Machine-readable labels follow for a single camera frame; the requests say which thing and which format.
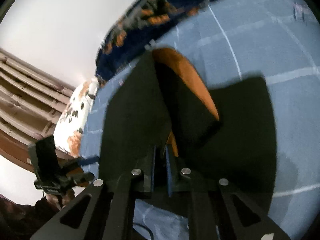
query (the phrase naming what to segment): patterned pillow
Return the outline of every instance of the patterned pillow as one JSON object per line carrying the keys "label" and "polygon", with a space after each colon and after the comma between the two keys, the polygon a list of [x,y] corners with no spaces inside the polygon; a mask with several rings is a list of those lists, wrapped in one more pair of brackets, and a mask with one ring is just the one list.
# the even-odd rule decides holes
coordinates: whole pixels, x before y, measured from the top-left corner
{"label": "patterned pillow", "polygon": [[78,86],[54,130],[56,148],[74,158],[79,156],[83,128],[99,88],[97,78]]}

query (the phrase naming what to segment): white wall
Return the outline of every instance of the white wall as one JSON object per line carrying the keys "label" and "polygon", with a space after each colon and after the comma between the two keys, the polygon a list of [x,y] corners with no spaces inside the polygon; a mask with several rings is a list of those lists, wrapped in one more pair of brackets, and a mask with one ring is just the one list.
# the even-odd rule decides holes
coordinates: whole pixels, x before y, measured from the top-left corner
{"label": "white wall", "polygon": [[[21,205],[34,205],[42,198],[42,190],[33,185],[36,175],[0,155],[0,194]],[[74,187],[75,195],[84,188]]]}
{"label": "white wall", "polygon": [[72,85],[95,73],[98,48],[135,0],[16,0],[0,24],[0,47]]}

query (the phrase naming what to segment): bolt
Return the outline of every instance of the bolt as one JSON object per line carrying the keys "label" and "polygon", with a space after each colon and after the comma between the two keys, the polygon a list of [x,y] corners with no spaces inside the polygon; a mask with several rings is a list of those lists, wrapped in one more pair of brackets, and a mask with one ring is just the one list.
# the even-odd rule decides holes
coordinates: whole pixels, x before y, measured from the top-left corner
{"label": "bolt", "polygon": [[221,186],[227,186],[229,184],[229,181],[227,179],[219,179],[219,184]]}
{"label": "bolt", "polygon": [[102,184],[103,184],[103,180],[102,179],[96,179],[93,182],[93,185],[95,185],[96,187],[100,187],[100,186],[102,186]]}
{"label": "bolt", "polygon": [[189,175],[191,173],[191,170],[189,168],[183,168],[181,170],[181,173],[184,175]]}
{"label": "bolt", "polygon": [[133,169],[131,171],[131,174],[134,176],[140,175],[141,174],[141,170],[140,169]]}

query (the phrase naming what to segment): blue bedsheet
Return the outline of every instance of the blue bedsheet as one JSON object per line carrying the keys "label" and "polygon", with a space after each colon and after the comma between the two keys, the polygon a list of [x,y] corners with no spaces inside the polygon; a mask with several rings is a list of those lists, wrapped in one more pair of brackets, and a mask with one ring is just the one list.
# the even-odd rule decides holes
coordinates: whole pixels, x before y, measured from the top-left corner
{"label": "blue bedsheet", "polygon": [[[294,20],[295,1],[305,8],[305,22],[299,15]],[[320,207],[320,25],[305,2],[219,0],[151,46],[177,49],[209,88],[240,80],[252,71],[266,76],[277,132],[277,174],[269,216],[291,239],[300,239]],[[100,154],[108,101],[136,62],[98,92],[84,128],[83,157]],[[97,175],[99,167],[91,164],[83,169]],[[170,226],[176,219],[179,229]],[[161,213],[143,201],[136,203],[135,221],[152,221],[146,224],[155,239],[187,239],[184,218]],[[159,235],[157,222],[171,228],[172,234]]]}

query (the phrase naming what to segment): black cable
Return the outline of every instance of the black cable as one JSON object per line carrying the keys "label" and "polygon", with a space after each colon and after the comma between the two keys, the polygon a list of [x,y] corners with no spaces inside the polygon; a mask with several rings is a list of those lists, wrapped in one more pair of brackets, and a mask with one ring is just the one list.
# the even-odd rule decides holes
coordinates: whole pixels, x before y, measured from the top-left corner
{"label": "black cable", "polygon": [[154,240],[154,239],[155,239],[155,237],[154,237],[152,231],[150,230],[150,228],[146,227],[145,225],[139,224],[139,223],[133,223],[133,225],[134,225],[134,226],[141,227],[141,228],[147,230],[148,233],[149,233],[149,235],[150,235],[150,240]]}

